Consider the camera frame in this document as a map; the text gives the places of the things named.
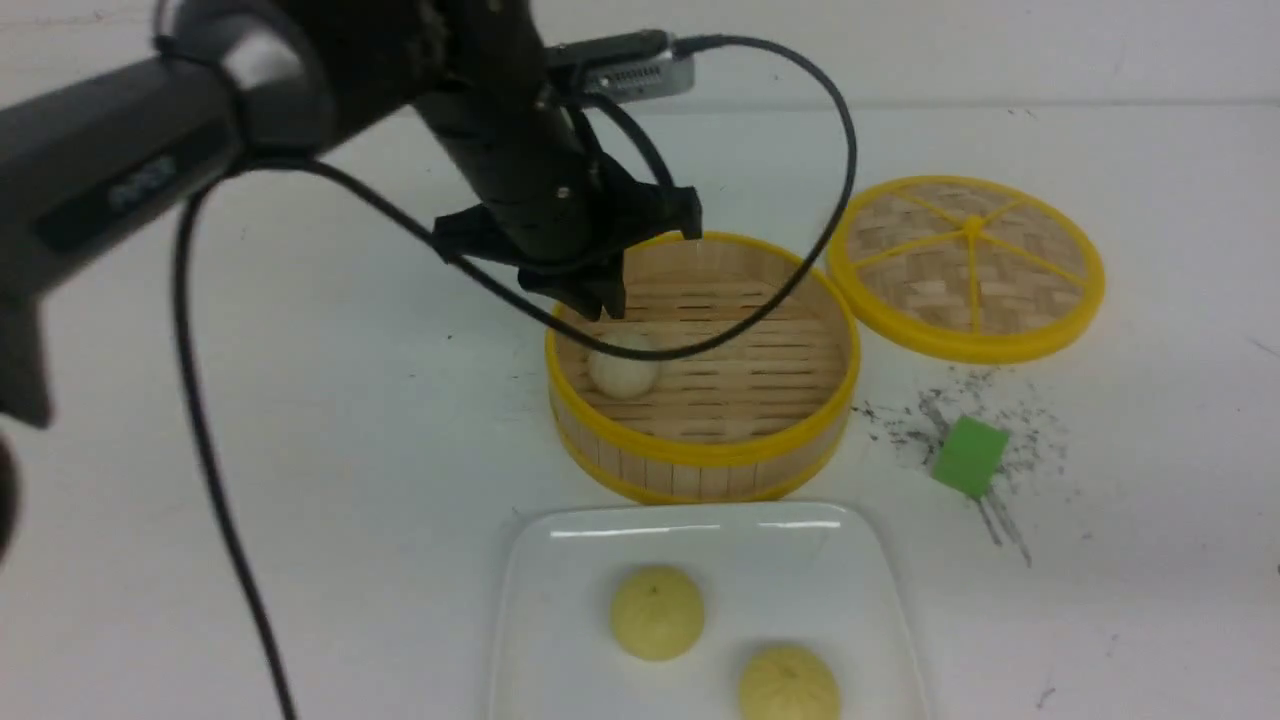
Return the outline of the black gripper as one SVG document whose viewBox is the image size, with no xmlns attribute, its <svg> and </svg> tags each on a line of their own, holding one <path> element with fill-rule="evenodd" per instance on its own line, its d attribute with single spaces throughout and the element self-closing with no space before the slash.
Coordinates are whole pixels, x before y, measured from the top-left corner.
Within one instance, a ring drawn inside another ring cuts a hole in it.
<svg viewBox="0 0 1280 720">
<path fill-rule="evenodd" d="M 435 250 L 451 264 L 480 259 L 513 266 L 522 290 L 598 322 L 625 316 L 625 252 L 655 237 L 704 233 L 694 187 L 612 184 L 582 111 L 623 118 L 603 88 L 561 94 L 549 81 L 513 100 L 451 81 L 420 96 L 415 111 L 475 193 L 472 208 L 435 219 Z"/>
</svg>

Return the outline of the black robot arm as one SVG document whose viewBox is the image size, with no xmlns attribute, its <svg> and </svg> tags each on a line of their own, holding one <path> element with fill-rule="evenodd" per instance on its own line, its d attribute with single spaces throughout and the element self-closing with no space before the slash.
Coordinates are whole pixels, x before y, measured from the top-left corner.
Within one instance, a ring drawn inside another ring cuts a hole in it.
<svg viewBox="0 0 1280 720">
<path fill-rule="evenodd" d="M 623 256 L 701 237 L 698 192 L 639 138 L 655 179 L 599 145 L 588 82 L 660 61 L 641 31 L 549 49 L 526 1 L 178 1 L 151 58 L 3 110 L 3 415 L 49 427 L 38 306 L 77 272 L 196 192 L 298 169 L 413 108 L 477 197 L 431 246 L 518 270 L 522 290 L 621 316 Z"/>
</svg>

